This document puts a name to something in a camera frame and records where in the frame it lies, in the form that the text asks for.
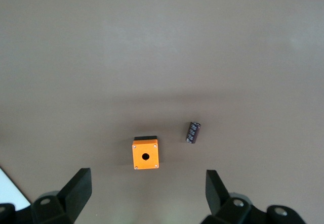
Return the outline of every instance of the orange box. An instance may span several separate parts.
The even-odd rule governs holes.
[[[159,168],[156,136],[135,137],[132,147],[134,169]]]

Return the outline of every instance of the capacitor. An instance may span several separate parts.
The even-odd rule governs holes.
[[[191,122],[189,126],[189,130],[187,133],[186,141],[194,144],[197,140],[198,133],[200,131],[201,124],[197,122]]]

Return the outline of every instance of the silver bolt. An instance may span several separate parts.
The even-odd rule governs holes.
[[[47,198],[47,199],[43,199],[41,202],[40,202],[40,204],[41,205],[46,205],[46,204],[48,204],[48,203],[50,203],[50,199],[49,198]]]
[[[282,209],[282,208],[280,208],[280,207],[276,207],[276,208],[274,209],[274,211],[275,211],[275,213],[277,213],[278,215],[283,215],[283,216],[287,216],[287,215],[288,215],[288,213],[287,213],[284,209]]]
[[[237,207],[243,207],[244,203],[241,200],[234,200],[233,201],[234,205],[236,205]]]

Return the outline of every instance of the beige surface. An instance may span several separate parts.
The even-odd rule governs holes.
[[[0,0],[0,165],[31,200],[91,167],[78,224],[199,223],[206,169],[322,223],[323,4]],[[133,170],[142,135],[159,169]]]

